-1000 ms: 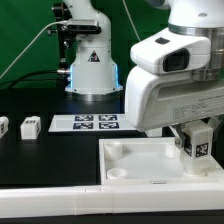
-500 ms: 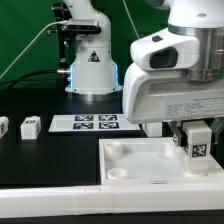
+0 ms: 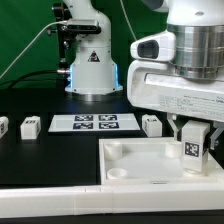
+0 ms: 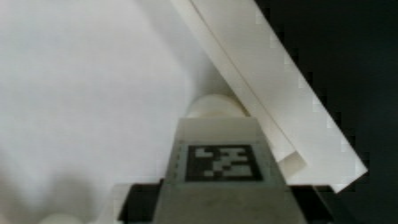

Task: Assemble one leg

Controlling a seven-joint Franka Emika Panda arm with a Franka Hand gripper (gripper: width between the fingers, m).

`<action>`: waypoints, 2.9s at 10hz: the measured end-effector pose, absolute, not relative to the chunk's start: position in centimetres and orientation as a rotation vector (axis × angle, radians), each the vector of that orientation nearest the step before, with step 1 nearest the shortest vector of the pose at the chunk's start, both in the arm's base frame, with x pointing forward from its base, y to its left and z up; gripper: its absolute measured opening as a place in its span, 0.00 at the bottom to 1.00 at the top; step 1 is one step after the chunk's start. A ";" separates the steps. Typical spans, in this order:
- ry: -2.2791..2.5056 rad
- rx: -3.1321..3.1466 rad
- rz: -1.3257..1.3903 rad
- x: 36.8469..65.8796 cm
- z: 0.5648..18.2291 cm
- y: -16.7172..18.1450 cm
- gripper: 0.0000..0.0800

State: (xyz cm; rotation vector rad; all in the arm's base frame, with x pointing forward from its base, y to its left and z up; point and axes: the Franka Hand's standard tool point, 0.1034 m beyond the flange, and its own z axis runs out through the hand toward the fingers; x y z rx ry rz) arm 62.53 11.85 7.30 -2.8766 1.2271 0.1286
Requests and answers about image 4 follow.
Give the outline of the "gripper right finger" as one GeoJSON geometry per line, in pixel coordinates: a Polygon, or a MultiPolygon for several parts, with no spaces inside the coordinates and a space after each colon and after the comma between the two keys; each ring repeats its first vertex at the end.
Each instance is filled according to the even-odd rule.
{"type": "Polygon", "coordinates": [[[310,210],[310,224],[351,224],[351,214],[329,186],[313,186],[315,200],[310,210]]]}

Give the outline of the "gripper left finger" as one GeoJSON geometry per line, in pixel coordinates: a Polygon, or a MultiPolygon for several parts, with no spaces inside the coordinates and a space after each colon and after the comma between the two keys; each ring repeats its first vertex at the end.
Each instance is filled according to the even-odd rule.
{"type": "Polygon", "coordinates": [[[113,188],[107,224],[122,224],[120,215],[123,211],[130,189],[132,189],[130,184],[118,184],[113,188]]]}

